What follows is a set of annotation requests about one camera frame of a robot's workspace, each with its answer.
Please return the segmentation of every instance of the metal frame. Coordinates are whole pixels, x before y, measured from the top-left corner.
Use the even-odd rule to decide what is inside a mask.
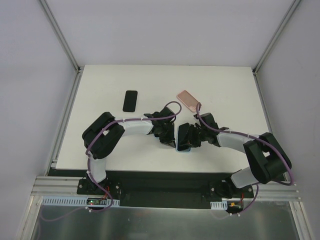
[[[58,41],[61,44],[64,52],[66,53],[68,59],[70,60],[72,66],[76,71],[76,77],[74,79],[66,106],[64,108],[64,114],[61,123],[58,128],[58,133],[56,140],[52,147],[52,151],[49,158],[49,164],[47,168],[47,174],[51,167],[55,167],[57,162],[57,157],[61,148],[61,144],[64,138],[64,134],[68,125],[71,110],[76,98],[77,90],[82,76],[83,67],[80,67],[68,45],[58,23],[54,17],[46,0],[38,0]],[[273,34],[271,40],[269,41],[267,47],[265,48],[261,58],[259,59],[256,67],[253,70],[254,80],[256,83],[257,91],[261,100],[261,105],[267,121],[267,126],[270,132],[272,132],[268,110],[266,108],[263,95],[260,90],[259,81],[257,80],[257,73],[261,69],[268,55],[273,50],[278,39],[281,37],[282,32],[287,26],[288,22],[292,18],[294,12],[297,10],[298,6],[301,4],[302,0],[293,0],[288,11],[283,17],[281,23]],[[80,177],[51,177],[51,176],[39,176],[36,178],[31,196],[25,211],[22,226],[18,232],[17,238],[22,240],[30,240],[33,231],[36,226],[37,216],[40,210],[40,205],[43,196],[79,196],[77,195],[77,187]],[[268,183],[266,185],[261,185],[259,189],[259,195],[257,201],[285,201],[289,202],[295,225],[299,234],[300,239],[308,240],[314,239],[312,230],[310,228],[309,221],[306,217],[304,205],[298,190],[297,185],[294,186],[283,186],[277,183]]]

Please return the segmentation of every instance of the white ventilation strip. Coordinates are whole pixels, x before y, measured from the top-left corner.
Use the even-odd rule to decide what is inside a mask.
[[[103,207],[111,204],[110,199],[102,200],[100,205],[87,205],[88,197],[78,196],[44,196],[43,205],[47,206],[69,206],[69,207]],[[120,207],[120,200],[113,200],[112,207]]]
[[[227,201],[211,201],[210,206],[212,210],[227,210],[228,209],[228,203]]]

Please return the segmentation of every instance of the white table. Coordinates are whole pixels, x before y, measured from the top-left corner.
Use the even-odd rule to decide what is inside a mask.
[[[125,92],[137,90],[135,112],[123,112]],[[137,117],[160,111],[177,94],[189,91],[202,103],[201,113],[212,113],[219,127],[262,134],[268,131],[250,67],[86,65],[67,125],[57,169],[85,170],[82,133],[103,112],[115,117]],[[172,104],[173,111],[179,108]],[[185,106],[175,121],[175,132],[196,120]],[[248,166],[246,156],[207,142],[191,152],[177,152],[153,135],[122,137],[108,156],[107,170],[231,173]]]

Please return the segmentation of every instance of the phone case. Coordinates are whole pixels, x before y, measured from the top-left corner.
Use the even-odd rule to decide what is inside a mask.
[[[176,96],[192,113],[196,112],[196,106],[199,103],[188,91],[184,90]]]

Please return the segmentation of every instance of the black phone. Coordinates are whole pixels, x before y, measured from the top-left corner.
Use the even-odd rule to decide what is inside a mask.
[[[125,92],[123,111],[133,113],[136,110],[138,91],[128,90]]]

